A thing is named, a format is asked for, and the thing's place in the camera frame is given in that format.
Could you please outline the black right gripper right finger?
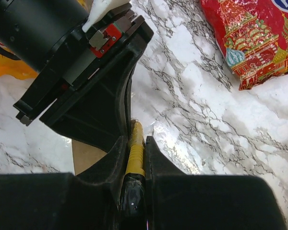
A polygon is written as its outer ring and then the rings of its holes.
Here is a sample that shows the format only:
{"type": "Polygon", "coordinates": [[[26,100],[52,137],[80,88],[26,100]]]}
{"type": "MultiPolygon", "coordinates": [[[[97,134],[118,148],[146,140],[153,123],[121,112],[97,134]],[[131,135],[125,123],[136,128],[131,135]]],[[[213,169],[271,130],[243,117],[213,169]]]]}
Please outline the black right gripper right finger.
{"type": "Polygon", "coordinates": [[[284,230],[270,186],[251,175],[188,175],[148,136],[146,203],[150,230],[284,230]]]}

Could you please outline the yellow corn snack bag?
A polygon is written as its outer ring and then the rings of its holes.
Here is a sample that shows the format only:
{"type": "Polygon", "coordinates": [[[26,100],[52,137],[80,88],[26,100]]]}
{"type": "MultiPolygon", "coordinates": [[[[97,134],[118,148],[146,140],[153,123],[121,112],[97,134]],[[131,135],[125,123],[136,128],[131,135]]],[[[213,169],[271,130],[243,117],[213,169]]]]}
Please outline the yellow corn snack bag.
{"type": "Polygon", "coordinates": [[[19,80],[36,78],[37,73],[0,42],[0,76],[11,75],[19,80]]]}

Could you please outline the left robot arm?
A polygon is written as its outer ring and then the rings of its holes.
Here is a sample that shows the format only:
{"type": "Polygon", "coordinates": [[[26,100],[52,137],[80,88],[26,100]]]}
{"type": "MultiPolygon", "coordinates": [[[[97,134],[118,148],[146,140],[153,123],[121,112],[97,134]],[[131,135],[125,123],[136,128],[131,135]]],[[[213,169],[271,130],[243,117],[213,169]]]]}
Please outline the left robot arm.
{"type": "Polygon", "coordinates": [[[131,135],[132,75],[154,33],[129,3],[84,32],[88,15],[75,0],[0,0],[0,54],[37,72],[14,104],[22,124],[108,152],[131,135]]]}

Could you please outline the red candy bag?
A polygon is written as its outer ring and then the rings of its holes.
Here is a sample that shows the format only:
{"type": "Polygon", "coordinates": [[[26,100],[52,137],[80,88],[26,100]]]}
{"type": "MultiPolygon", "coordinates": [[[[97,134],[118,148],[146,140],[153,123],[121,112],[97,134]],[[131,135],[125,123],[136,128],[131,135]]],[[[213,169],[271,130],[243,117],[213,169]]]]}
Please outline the red candy bag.
{"type": "Polygon", "coordinates": [[[239,90],[288,74],[288,0],[203,0],[201,7],[239,90]]]}

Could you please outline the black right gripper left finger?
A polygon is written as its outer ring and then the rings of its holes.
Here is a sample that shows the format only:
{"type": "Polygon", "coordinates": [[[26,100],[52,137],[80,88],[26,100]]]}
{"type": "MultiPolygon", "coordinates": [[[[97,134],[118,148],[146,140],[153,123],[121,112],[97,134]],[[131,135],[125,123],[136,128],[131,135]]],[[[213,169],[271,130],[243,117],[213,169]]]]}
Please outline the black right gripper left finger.
{"type": "Polygon", "coordinates": [[[127,142],[79,175],[0,174],[0,230],[117,230],[127,142]]]}

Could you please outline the brown cardboard express box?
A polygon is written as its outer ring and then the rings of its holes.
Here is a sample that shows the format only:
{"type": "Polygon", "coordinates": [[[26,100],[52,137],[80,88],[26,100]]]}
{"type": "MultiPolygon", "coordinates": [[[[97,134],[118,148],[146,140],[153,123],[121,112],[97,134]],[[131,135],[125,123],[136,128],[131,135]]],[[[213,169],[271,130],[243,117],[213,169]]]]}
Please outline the brown cardboard express box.
{"type": "Polygon", "coordinates": [[[107,153],[96,147],[72,140],[72,158],[75,175],[87,170],[107,153]]]}

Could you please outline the yellow black utility knife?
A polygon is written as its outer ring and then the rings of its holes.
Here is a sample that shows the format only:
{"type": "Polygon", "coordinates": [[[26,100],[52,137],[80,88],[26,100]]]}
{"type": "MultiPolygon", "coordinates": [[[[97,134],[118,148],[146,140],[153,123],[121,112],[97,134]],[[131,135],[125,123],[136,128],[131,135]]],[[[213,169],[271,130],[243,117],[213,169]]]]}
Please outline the yellow black utility knife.
{"type": "Polygon", "coordinates": [[[120,211],[124,218],[144,214],[144,134],[140,122],[133,126],[125,176],[120,195],[120,211]]]}

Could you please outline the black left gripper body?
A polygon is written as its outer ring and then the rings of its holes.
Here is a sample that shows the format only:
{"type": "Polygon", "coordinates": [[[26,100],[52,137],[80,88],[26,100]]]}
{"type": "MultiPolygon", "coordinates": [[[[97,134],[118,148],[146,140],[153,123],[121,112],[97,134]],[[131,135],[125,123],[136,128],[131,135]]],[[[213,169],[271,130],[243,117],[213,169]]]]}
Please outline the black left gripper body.
{"type": "Polygon", "coordinates": [[[131,9],[110,10],[87,33],[76,26],[51,50],[37,78],[14,104],[17,119],[28,126],[68,88],[79,89],[94,73],[118,59],[132,38],[147,45],[152,29],[131,9]]]}

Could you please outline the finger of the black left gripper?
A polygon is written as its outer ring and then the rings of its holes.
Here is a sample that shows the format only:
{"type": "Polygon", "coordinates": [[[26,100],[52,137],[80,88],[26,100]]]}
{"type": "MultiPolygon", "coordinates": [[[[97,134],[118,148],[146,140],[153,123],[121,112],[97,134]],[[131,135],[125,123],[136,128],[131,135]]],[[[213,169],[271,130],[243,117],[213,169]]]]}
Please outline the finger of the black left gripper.
{"type": "Polygon", "coordinates": [[[41,116],[56,133],[109,152],[131,134],[131,85],[144,40],[133,36],[83,87],[68,90],[41,116]]]}

